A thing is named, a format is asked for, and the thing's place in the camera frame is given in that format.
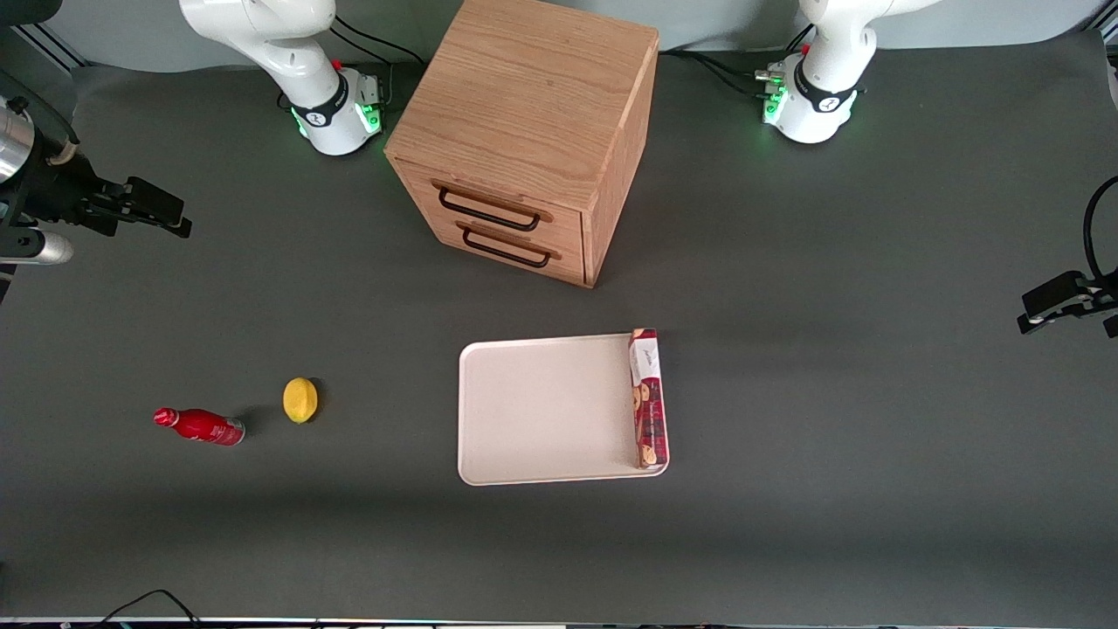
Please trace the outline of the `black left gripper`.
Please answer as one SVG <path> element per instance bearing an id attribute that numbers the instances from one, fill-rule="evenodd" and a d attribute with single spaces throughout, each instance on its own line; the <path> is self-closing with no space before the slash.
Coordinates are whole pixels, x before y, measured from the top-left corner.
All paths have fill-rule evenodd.
<path id="1" fill-rule="evenodd" d="M 1063 271 L 1022 295 L 1018 333 L 1038 333 L 1058 320 L 1102 317 L 1108 339 L 1117 339 L 1117 273 L 1087 280 L 1082 271 Z"/>

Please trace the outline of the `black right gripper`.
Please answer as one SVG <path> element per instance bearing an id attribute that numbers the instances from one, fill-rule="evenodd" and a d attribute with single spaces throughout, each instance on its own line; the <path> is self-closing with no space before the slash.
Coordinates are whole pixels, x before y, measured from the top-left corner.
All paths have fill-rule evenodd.
<path id="1" fill-rule="evenodd" d="M 127 177 L 115 192 L 117 204 L 93 204 L 115 183 L 96 175 L 84 156 L 61 166 L 32 158 L 17 175 L 16 216 L 47 223 L 65 222 L 114 238 L 120 223 L 142 223 L 188 238 L 192 222 L 183 218 L 183 200 L 140 177 Z"/>

